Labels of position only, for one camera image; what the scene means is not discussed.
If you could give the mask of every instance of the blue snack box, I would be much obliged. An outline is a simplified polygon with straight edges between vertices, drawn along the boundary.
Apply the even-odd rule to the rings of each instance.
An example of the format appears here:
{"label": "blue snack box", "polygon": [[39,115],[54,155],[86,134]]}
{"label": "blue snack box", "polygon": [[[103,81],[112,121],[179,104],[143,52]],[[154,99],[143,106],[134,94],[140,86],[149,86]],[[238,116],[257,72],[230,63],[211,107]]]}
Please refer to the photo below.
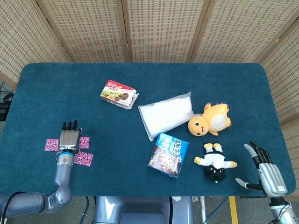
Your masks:
{"label": "blue snack box", "polygon": [[150,156],[148,167],[177,178],[182,168],[189,143],[160,133]]}

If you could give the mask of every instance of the woven panel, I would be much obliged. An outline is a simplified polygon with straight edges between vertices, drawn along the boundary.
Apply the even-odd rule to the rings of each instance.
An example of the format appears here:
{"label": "woven panel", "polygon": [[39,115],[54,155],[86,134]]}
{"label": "woven panel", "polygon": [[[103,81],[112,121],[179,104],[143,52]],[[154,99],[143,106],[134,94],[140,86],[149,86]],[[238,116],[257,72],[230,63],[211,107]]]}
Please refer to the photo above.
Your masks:
{"label": "woven panel", "polygon": [[28,63],[66,61],[29,0],[1,1],[0,55],[0,72],[14,84]]}
{"label": "woven panel", "polygon": [[299,114],[299,26],[263,62],[279,119]]}
{"label": "woven panel", "polygon": [[215,0],[194,61],[254,61],[297,9],[298,0]]}
{"label": "woven panel", "polygon": [[135,62],[186,62],[203,0],[128,0]]}
{"label": "woven panel", "polygon": [[116,0],[42,0],[77,62],[124,62]]}
{"label": "woven panel", "polygon": [[[296,181],[299,181],[299,124],[283,131],[285,143],[288,148],[292,166],[294,168]],[[299,197],[299,189],[292,196]]]}

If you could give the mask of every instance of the pink tape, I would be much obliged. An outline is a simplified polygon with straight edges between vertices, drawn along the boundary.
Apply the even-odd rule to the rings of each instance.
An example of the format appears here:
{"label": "pink tape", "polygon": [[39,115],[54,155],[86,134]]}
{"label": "pink tape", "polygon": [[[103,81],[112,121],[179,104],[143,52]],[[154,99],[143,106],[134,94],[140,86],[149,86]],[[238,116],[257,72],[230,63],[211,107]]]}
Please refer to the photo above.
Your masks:
{"label": "pink tape", "polygon": [[75,155],[74,163],[90,167],[93,161],[93,154],[80,152]]}
{"label": "pink tape", "polygon": [[[80,149],[89,148],[89,140],[90,137],[80,137],[79,148]],[[45,145],[45,151],[58,152],[58,144],[59,144],[59,139],[47,139]],[[86,152],[80,152],[76,154],[74,158],[74,163],[83,166],[88,166],[88,167],[90,167],[92,161],[93,161],[93,154],[86,153]]]}

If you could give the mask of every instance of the doll in white outfit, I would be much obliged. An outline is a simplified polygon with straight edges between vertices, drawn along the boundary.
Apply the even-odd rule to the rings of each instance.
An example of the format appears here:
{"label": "doll in white outfit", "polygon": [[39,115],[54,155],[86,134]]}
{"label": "doll in white outfit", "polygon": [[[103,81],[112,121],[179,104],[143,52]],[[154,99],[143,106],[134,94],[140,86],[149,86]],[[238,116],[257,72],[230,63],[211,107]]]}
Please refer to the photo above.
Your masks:
{"label": "doll in white outfit", "polygon": [[204,158],[195,157],[194,162],[198,165],[205,166],[206,177],[218,183],[225,179],[225,169],[235,168],[237,163],[234,161],[224,161],[222,147],[219,143],[204,144],[206,154]]}

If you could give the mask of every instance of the blue table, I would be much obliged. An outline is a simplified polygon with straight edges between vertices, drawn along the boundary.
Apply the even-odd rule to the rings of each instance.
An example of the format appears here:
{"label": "blue table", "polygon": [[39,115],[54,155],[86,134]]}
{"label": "blue table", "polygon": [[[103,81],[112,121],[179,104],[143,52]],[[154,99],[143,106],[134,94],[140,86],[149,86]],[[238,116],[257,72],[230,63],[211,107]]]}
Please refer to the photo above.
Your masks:
{"label": "blue table", "polygon": [[[140,93],[132,110],[100,99],[108,79]],[[155,140],[150,142],[138,105],[146,105],[191,91],[194,113],[207,102],[229,104],[232,126],[219,137],[192,136],[183,124],[169,135],[190,143],[178,179],[147,167]],[[264,69],[255,63],[35,63],[27,65],[11,105],[0,142],[1,192],[48,194],[56,188],[55,153],[45,152],[47,138],[59,139],[64,121],[78,120],[83,136],[90,136],[94,154],[90,167],[75,165],[71,189],[94,196],[260,196],[235,182],[239,177],[258,182],[256,168],[243,144],[249,140],[267,149],[278,165],[289,193],[296,183]],[[193,163],[202,145],[219,142],[227,170],[216,184]]]}

